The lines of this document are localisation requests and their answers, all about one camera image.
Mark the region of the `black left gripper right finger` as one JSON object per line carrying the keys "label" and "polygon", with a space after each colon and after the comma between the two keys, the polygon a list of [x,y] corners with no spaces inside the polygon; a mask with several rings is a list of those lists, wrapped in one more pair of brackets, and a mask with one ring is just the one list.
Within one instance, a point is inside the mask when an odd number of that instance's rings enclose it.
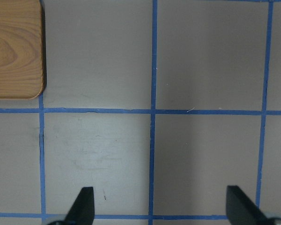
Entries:
{"label": "black left gripper right finger", "polygon": [[267,224],[267,217],[239,186],[226,188],[226,216],[231,225]]}

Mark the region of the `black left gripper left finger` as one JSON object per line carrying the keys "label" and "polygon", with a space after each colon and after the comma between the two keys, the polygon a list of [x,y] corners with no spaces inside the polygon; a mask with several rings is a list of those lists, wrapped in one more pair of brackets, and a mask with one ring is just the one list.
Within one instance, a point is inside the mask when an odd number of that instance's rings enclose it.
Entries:
{"label": "black left gripper left finger", "polygon": [[83,187],[67,213],[65,225],[92,225],[95,218],[93,187]]}

